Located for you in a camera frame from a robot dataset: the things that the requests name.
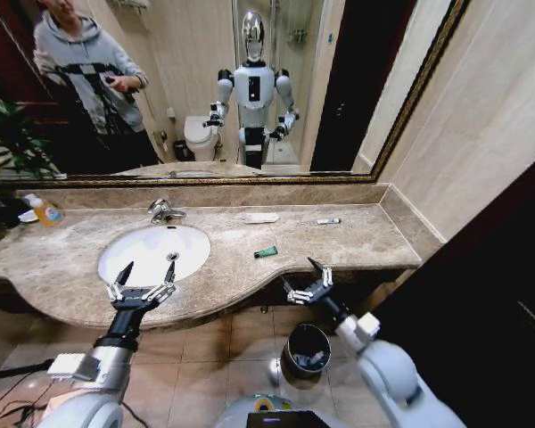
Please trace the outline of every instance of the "toilet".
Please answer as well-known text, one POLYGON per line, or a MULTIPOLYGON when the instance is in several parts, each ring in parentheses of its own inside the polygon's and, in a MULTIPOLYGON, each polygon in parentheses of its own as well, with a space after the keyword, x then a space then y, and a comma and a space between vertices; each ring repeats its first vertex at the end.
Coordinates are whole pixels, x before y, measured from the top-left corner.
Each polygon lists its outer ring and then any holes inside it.
POLYGON ((194 153, 196 161, 214 161, 216 142, 218 141, 218 127, 203 127, 202 123, 209 119, 207 116, 186 117, 186 145, 194 153))

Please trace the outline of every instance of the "man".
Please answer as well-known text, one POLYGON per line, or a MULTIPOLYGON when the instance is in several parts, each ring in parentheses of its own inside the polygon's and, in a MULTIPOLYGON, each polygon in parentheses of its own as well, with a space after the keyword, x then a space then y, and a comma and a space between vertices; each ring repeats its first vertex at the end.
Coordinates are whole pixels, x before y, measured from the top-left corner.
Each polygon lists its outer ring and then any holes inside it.
POLYGON ((104 172, 159 162, 131 95, 148 85, 144 72, 73 0, 39 0, 45 8, 34 31, 34 61, 59 85, 73 86, 105 149, 104 172))

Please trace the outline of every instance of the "mirror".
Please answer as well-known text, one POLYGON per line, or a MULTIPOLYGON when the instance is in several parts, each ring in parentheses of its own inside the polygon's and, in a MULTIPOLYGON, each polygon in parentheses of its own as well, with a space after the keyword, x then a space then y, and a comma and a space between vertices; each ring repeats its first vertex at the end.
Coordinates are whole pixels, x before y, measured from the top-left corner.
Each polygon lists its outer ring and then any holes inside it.
POLYGON ((376 179, 464 7, 0 1, 0 181, 376 179))

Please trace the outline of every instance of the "countertop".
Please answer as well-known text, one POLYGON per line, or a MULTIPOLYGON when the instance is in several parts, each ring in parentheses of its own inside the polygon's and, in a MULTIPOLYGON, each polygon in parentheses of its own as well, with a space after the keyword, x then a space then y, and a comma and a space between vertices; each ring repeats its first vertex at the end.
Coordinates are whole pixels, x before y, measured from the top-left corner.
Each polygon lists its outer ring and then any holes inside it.
POLYGON ((170 177, 173 172, 186 173, 186 177, 249 177, 261 175, 261 169, 240 165, 239 163, 217 161, 169 162, 149 167, 129 169, 113 174, 114 176, 170 177))
MULTIPOLYGON (((417 268, 420 258, 378 204, 186 208, 171 224, 201 229, 210 256, 149 312, 143 328, 205 317, 252 295, 285 272, 306 271, 307 256, 335 269, 417 268), (272 224, 246 225, 246 212, 276 212, 272 224), (317 225, 318 218, 342 218, 317 225), (275 245, 279 254, 254 259, 275 245)), ((122 234, 150 225, 143 209, 68 210, 59 226, 18 226, 0 242, 0 276, 36 309, 73 325, 107 327, 114 315, 97 260, 122 234)))

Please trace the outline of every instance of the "gray hoodie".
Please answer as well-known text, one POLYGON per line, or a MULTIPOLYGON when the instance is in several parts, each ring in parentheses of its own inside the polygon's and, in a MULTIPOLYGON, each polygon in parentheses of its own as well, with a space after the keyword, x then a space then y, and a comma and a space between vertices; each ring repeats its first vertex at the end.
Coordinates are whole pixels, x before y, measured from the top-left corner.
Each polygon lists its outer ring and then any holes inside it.
MULTIPOLYGON (((129 58, 115 39, 103 31, 92 18, 84 15, 79 15, 79 18, 83 23, 83 30, 81 35, 72 38, 58 28, 48 11, 44 12, 42 20, 34 30, 34 39, 36 40, 34 61, 39 71, 55 83, 60 84, 62 78, 56 67, 80 64, 80 70, 90 72, 92 67, 84 66, 84 64, 107 64, 110 67, 115 67, 123 75, 138 76, 141 79, 142 87, 146 87, 148 80, 144 72, 129 58)), ((110 88, 109 84, 105 82, 105 77, 114 75, 115 72, 112 71, 99 73, 101 83, 105 86, 104 93, 120 117, 134 131, 142 131, 144 129, 143 116, 132 97, 124 96, 110 88)), ((66 76, 77 90, 97 132, 107 134, 105 111, 100 96, 95 93, 85 76, 73 73, 66 74, 66 76)))

